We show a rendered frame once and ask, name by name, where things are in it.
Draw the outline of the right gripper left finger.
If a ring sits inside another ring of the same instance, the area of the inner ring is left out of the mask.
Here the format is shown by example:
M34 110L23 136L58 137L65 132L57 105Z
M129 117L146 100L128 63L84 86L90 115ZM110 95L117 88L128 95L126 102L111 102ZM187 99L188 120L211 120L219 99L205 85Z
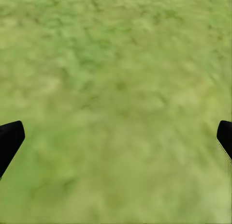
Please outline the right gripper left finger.
M20 120L0 126L0 179L25 139Z

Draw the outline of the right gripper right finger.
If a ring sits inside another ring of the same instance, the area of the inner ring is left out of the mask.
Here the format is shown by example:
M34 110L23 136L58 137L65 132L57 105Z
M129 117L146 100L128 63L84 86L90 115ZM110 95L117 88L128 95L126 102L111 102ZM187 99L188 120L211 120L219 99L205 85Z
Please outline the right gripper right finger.
M232 122L220 121L217 130L217 139L232 159Z

